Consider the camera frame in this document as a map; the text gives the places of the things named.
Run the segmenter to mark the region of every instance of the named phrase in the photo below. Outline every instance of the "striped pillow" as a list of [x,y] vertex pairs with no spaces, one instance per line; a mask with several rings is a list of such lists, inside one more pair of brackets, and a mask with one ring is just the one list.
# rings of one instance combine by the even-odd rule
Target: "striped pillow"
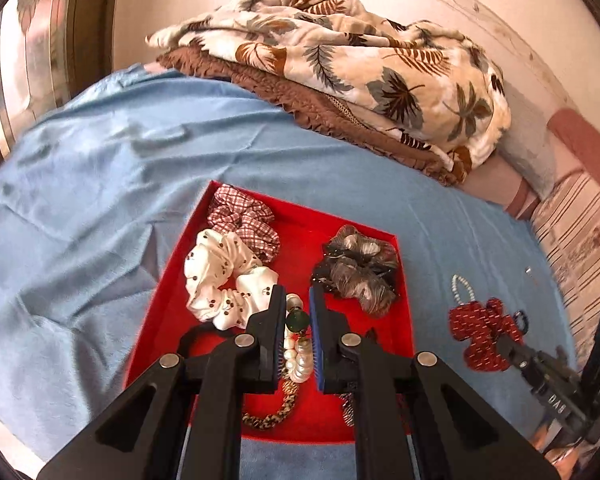
[[568,176],[531,221],[564,296],[582,369],[600,320],[600,184],[589,173]]

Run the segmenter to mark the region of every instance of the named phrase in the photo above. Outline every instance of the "silver rivet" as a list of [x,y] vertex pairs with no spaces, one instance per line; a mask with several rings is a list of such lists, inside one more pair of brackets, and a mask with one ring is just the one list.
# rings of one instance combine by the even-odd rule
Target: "silver rivet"
[[256,339],[251,334],[240,334],[237,335],[234,339],[235,345],[240,348],[246,348],[247,346],[251,346]]
[[362,341],[362,338],[358,334],[349,332],[348,334],[342,336],[340,340],[344,346],[358,346]]
[[160,358],[162,368],[173,368],[180,362],[180,356],[177,354],[165,354]]
[[420,352],[418,354],[418,362],[422,366],[433,366],[438,362],[438,358],[431,352]]

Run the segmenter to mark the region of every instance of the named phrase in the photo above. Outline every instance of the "brown ruffled trim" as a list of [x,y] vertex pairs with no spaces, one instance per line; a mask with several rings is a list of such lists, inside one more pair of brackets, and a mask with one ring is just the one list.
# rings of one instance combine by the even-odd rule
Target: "brown ruffled trim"
[[325,94],[252,66],[211,56],[197,42],[177,47],[158,56],[156,61],[165,68],[175,68],[186,75],[230,80],[261,99],[282,107],[303,128],[392,158],[435,178],[443,186],[453,186],[459,181],[458,172],[447,171],[435,153],[410,148],[381,132],[352,123]]

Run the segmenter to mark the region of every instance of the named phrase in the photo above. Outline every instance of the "green bead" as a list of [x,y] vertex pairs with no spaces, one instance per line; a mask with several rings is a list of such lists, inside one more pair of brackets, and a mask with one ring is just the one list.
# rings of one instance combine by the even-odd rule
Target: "green bead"
[[299,308],[293,309],[286,315],[286,327],[290,332],[298,333],[309,328],[309,315]]

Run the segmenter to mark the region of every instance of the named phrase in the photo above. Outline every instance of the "red box lid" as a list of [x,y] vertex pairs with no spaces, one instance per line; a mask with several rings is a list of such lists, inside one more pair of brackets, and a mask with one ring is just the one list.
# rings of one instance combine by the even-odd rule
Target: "red box lid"
[[[186,309],[189,295],[185,288],[184,259],[194,247],[198,232],[208,228],[206,212],[214,192],[221,185],[213,180],[209,183],[171,253],[132,351],[125,388],[162,355],[175,352],[180,337],[199,323]],[[286,288],[287,294],[295,293],[302,298],[306,311],[309,310],[311,274],[314,266],[322,260],[322,245],[344,224],[355,226],[363,235],[391,243],[400,260],[395,235],[250,190],[243,191],[261,200],[273,211],[276,219],[271,227],[278,232],[281,247],[276,259],[267,265],[279,274],[278,283]],[[233,286],[232,280],[227,286]],[[325,296],[327,307],[345,314],[353,332],[364,334],[374,328],[384,350],[411,357],[414,354],[411,317],[402,272],[397,273],[396,293],[398,299],[389,313],[380,319],[365,314],[357,300],[337,300],[331,294]],[[192,355],[205,354],[221,341],[215,335],[200,336],[191,349]],[[275,413],[281,403],[282,390],[279,388],[270,396],[246,395],[244,410],[251,415],[266,416]],[[346,426],[342,418],[342,400],[338,396],[321,394],[313,377],[300,384],[296,406],[286,420],[265,431],[243,425],[242,434],[295,444],[344,444],[354,440],[353,428]]]

